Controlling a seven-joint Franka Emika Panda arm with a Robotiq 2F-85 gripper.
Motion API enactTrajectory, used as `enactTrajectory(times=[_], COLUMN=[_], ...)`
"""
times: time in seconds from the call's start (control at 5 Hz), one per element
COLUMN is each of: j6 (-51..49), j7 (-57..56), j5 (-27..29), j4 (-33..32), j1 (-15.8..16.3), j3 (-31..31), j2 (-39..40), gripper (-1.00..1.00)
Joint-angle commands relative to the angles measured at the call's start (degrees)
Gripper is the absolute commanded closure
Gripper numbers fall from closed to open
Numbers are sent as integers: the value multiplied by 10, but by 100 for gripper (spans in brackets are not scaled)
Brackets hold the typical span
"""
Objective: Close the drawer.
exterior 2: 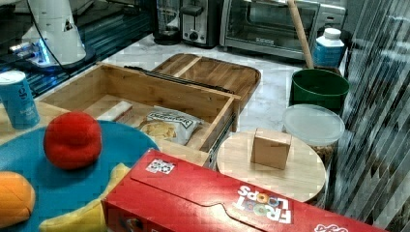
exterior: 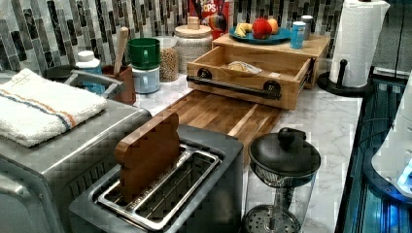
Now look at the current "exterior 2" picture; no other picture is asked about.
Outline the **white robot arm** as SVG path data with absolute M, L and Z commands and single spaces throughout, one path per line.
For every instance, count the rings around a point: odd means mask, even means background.
M 94 48 L 82 41 L 74 23 L 70 0 L 1 0 L 1 6 L 21 1 L 27 3 L 32 26 L 1 57 L 2 65 L 73 71 L 94 59 Z

